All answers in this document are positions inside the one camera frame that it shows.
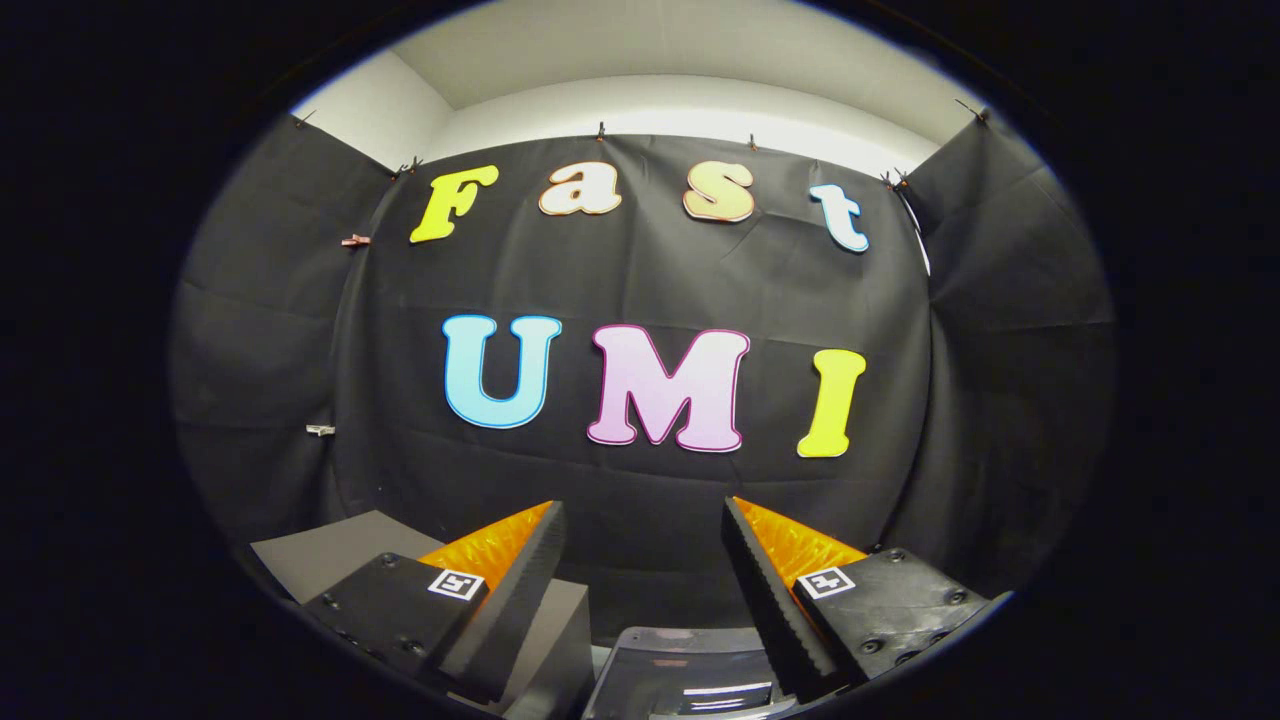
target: black curtain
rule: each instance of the black curtain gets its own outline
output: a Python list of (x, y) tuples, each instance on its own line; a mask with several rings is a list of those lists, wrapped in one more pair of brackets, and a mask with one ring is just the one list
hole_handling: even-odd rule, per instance
[(210, 208), (183, 268), (170, 386), (191, 475), (237, 543), (346, 518), (329, 462), (334, 316), (392, 173), (280, 119)]
[[(603, 215), (548, 217), (538, 199), (563, 165), (618, 170), (622, 204)], [(740, 223), (690, 218), (689, 169), (741, 163), (755, 211)], [(430, 182), (497, 165), (498, 181), (445, 238), (411, 245)], [(861, 205), (861, 254), (842, 250), (809, 188), (836, 183)], [(349, 507), (378, 507), (443, 541), (544, 500), (563, 500), (568, 543), (559, 577), (590, 585), (598, 643), (628, 625), (741, 626), (750, 616), (719, 538), (727, 495), (795, 516), (856, 546), (883, 530), (911, 466), (929, 372), (928, 286), (910, 219), (883, 183), (847, 168), (744, 143), (609, 136), (468, 152), (402, 177), (398, 197), (352, 270), (340, 311), (335, 462)], [(493, 430), (444, 397), (442, 323), (498, 323), (484, 388), (516, 387), (509, 323), (550, 315), (547, 402), (529, 424)], [(600, 405), (605, 324), (645, 328), (673, 372), (705, 329), (737, 331), (750, 351), (737, 377), (741, 448), (692, 452), (588, 439)], [(841, 457), (801, 459), (818, 392), (813, 356), (867, 357)], [(677, 420), (676, 429), (684, 427)], [(632, 410), (631, 423), (641, 425)]]
[[(618, 170), (604, 215), (538, 209), (552, 170)], [(690, 218), (689, 168), (746, 165), (755, 211)], [(453, 234), (410, 243), (442, 174), (497, 165)], [(1079, 503), (1106, 433), (1110, 307), (1088, 233), (1043, 163), (998, 120), (910, 176), (911, 215), (847, 168), (721, 141), (611, 136), (522, 142), (390, 173), (288, 119), (206, 219), (178, 293), (174, 388), (183, 450), (211, 510), (250, 542), (378, 509), (442, 541), (544, 500), (570, 538), (558, 575), (590, 585), (593, 639), (628, 625), (750, 624), (721, 546), (739, 495), (861, 548), (901, 544), (984, 594), (1016, 587)], [(809, 187), (861, 205), (870, 247), (827, 231)], [(372, 245), (347, 250), (352, 233)], [(515, 391), (509, 323), (550, 315), (547, 402), (494, 430), (444, 397), (442, 323), (498, 323), (484, 388)], [(723, 328), (751, 348), (730, 454), (586, 437), (604, 324), (644, 327), (668, 372)], [(813, 355), (868, 363), (849, 451), (801, 459)], [(687, 410), (676, 429), (687, 420)], [(334, 425), (332, 437), (306, 424)]]
[(1088, 489), (1115, 396), (1110, 293), (1084, 218), (998, 117), (901, 190), (932, 263), (933, 370), (884, 543), (989, 596), (1030, 578)]

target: black border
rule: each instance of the black border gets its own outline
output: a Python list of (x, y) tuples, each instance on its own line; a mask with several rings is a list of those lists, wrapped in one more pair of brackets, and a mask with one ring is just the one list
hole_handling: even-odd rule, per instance
[[(184, 478), (163, 347), (186, 243), (257, 129), (457, 6), (46, 4), (8, 23), (20, 146), (8, 184), (31, 224), (10, 237), (18, 340), (5, 354), (19, 391), (6, 527), (26, 530), (10, 547), (10, 655), (31, 671), (14, 682), (27, 716), (456, 708), (424, 707), (326, 650), (246, 577)], [(1266, 319), (1249, 313), (1274, 306), (1261, 291), (1277, 266), (1251, 217), (1271, 172), (1265, 117), (1248, 109), (1272, 78), (1274, 6), (838, 9), (928, 49), (1050, 161), (1098, 238), (1121, 363), (1111, 448), (1042, 577), (965, 652), (859, 698), (859, 716), (1265, 708), (1267, 683), (1228, 628), (1261, 637), (1276, 594), (1253, 536), (1274, 462), (1247, 455), (1274, 427), (1248, 402), (1270, 378), (1256, 350)], [(1222, 407), (1233, 397), (1248, 406)]]

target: letter i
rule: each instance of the letter i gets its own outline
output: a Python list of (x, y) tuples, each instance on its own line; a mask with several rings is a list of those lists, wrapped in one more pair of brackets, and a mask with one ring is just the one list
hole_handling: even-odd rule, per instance
[(838, 457), (849, 450), (849, 409), (854, 404), (854, 383), (867, 370), (867, 359), (849, 350), (819, 350), (813, 366), (822, 375), (818, 405), (813, 410), (809, 434), (800, 438), (800, 457)]

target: screw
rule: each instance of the screw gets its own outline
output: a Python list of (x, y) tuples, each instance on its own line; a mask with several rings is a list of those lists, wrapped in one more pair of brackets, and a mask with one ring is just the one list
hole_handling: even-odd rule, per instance
[(404, 641), (401, 643), (401, 650), (419, 657), (426, 657), (426, 651), (422, 648), (422, 643), (417, 641)]

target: white ceiling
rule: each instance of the white ceiling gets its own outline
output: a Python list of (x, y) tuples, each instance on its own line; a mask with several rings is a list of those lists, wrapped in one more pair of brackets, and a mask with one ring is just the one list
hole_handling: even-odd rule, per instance
[(393, 47), (456, 110), (547, 85), (692, 74), (858, 108), (942, 145), (983, 102), (911, 54), (790, 0), (497, 0)]

